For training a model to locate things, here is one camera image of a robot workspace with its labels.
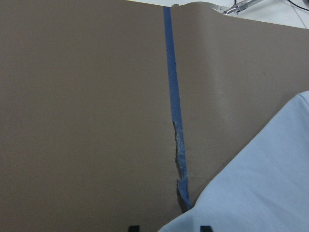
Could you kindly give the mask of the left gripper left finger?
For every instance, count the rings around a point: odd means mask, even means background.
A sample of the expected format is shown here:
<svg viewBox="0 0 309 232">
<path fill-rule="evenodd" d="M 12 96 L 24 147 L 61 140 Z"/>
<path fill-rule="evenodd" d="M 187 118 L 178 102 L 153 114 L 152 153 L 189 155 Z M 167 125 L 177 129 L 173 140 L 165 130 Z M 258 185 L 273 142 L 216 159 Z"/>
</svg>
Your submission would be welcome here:
<svg viewBox="0 0 309 232">
<path fill-rule="evenodd" d="M 140 225 L 131 225 L 131 226 L 129 226 L 128 232 L 140 232 Z"/>
</svg>

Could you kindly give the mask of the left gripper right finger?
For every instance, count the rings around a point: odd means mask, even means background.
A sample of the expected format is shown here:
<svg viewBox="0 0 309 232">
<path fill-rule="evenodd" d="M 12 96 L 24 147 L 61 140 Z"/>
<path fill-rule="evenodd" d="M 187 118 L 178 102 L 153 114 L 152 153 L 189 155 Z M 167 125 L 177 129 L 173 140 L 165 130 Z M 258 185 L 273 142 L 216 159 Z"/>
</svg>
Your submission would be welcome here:
<svg viewBox="0 0 309 232">
<path fill-rule="evenodd" d="M 211 226 L 200 226 L 200 232 L 211 232 Z"/>
</svg>

